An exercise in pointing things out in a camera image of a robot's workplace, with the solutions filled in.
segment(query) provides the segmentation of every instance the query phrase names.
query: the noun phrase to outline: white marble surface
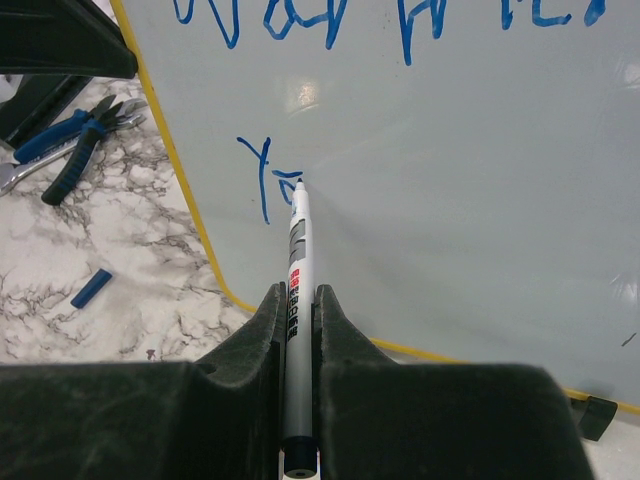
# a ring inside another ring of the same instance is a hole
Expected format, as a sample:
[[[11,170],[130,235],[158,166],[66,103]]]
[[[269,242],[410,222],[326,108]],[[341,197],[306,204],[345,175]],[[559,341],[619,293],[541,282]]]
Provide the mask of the white marble surface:
[[[96,79],[62,117],[110,93],[144,96],[137,80]],[[0,199],[0,362],[195,360],[249,317],[219,290],[144,113],[98,147],[62,206],[40,195],[63,160]],[[113,279],[76,310],[69,301],[98,268]]]

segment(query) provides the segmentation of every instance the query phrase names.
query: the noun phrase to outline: black rubber foot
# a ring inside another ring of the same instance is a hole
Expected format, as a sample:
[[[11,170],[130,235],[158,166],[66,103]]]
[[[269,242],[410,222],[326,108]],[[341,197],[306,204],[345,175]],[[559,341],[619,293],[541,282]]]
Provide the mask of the black rubber foot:
[[[284,474],[310,478],[318,471],[318,449],[313,438],[292,437],[284,441]]]

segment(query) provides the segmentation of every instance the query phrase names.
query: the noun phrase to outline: whiteboard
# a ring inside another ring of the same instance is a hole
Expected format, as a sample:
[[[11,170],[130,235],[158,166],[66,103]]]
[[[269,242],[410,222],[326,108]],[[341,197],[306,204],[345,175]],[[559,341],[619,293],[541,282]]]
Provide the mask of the whiteboard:
[[[640,405],[640,2],[119,1],[235,297]]]

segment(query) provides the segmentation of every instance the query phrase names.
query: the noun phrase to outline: whiteboard yellow edge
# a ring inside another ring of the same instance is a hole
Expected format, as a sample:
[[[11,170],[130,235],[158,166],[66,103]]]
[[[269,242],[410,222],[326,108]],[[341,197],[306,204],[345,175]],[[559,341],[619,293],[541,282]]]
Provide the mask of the whiteboard yellow edge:
[[[224,277],[222,276],[222,270],[220,270],[220,265],[218,264],[216,255],[213,252],[213,247],[211,246],[209,236],[207,235],[207,230],[204,228],[204,223],[202,222],[202,218],[200,217],[200,212],[198,211],[196,201],[193,198],[193,193],[191,193],[191,187],[189,187],[189,182],[187,181],[187,177],[184,174],[184,169],[182,168],[182,164],[180,163],[178,152],[176,151],[176,147],[173,144],[173,139],[171,138],[171,134],[169,133],[169,127],[167,126],[167,122],[164,119],[162,110],[160,109],[160,103],[158,102],[155,90],[153,89],[153,85],[151,84],[151,78],[149,77],[149,73],[147,72],[147,68],[144,64],[144,60],[142,59],[140,50],[138,49],[138,44],[136,43],[135,36],[133,35],[133,30],[131,29],[131,24],[129,23],[129,19],[127,18],[127,14],[124,10],[124,6],[122,5],[122,0],[111,0],[111,6],[113,7],[113,12],[118,19],[118,23],[120,24],[120,30],[122,31],[122,36],[124,37],[125,42],[127,43],[127,47],[129,47],[129,49],[136,55],[136,58],[138,59],[138,77],[140,77],[140,83],[142,83],[142,88],[147,95],[147,100],[149,101],[151,112],[153,113],[153,116],[156,119],[156,123],[158,124],[158,130],[160,131],[162,140],[167,147],[169,159],[171,160],[171,164],[176,171],[178,183],[180,184],[180,188],[182,189],[182,193],[184,194],[187,206],[189,207],[189,211],[191,212],[193,221],[196,224],[196,229],[198,230],[198,234],[200,235],[200,239],[202,240],[202,245],[204,246],[204,250],[207,254],[207,257],[209,258],[209,262],[213,267],[213,273],[215,274],[216,279],[220,284],[220,288],[222,289],[224,294],[229,297],[229,299],[236,305],[244,308],[245,310],[248,310],[249,312],[255,312],[256,307],[243,302],[236,295],[234,295],[225,282]],[[432,362],[465,363],[461,360],[445,357],[444,355],[423,352],[422,350],[418,350],[416,348],[397,345],[395,343],[387,342],[386,340],[380,340],[378,338],[371,338],[370,340],[379,348],[383,348],[391,352],[402,353],[404,355],[411,355],[413,357],[429,360]],[[575,398],[577,400],[586,400],[587,397],[589,397],[589,394],[587,393],[579,392],[578,390],[572,390],[570,388],[565,388],[564,391],[569,397]],[[640,415],[640,407],[630,405],[628,403],[617,403],[620,410],[628,413],[633,413],[635,415]]]

